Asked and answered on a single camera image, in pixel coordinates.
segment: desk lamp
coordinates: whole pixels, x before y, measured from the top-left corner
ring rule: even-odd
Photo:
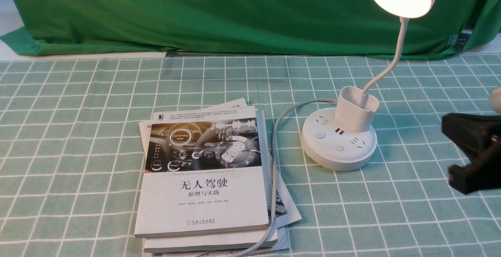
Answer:
[[[374,154],[377,135],[371,123],[379,101],[367,91],[397,65],[410,18],[419,18],[431,9],[435,0],[374,0],[390,14],[399,16],[395,57],[387,69],[360,90],[355,86],[341,89],[336,108],[325,108],[308,116],[301,133],[306,155],[327,169],[353,171],[361,168]]]

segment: round power strip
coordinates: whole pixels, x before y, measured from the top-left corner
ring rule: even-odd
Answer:
[[[376,151],[376,131],[348,132],[335,118],[336,108],[312,113],[303,125],[301,146],[313,161],[335,171],[353,171],[369,162]]]

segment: green cloth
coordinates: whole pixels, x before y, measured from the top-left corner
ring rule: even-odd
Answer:
[[[25,27],[1,39],[16,53],[169,51],[391,57],[399,19],[373,0],[14,0]],[[456,49],[478,13],[469,47],[499,30],[499,0],[436,0],[410,20],[403,58],[438,59]]]

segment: stack of books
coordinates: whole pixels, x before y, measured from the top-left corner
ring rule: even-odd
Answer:
[[[139,123],[146,164],[134,236],[143,257],[230,256],[288,250],[286,226],[301,219],[272,158],[265,115],[245,99],[154,113]]]

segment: publisher logo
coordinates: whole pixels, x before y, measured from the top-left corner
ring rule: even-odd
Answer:
[[[205,225],[205,224],[213,224],[215,223],[214,219],[205,219],[205,220],[188,220],[186,221],[187,225]]]

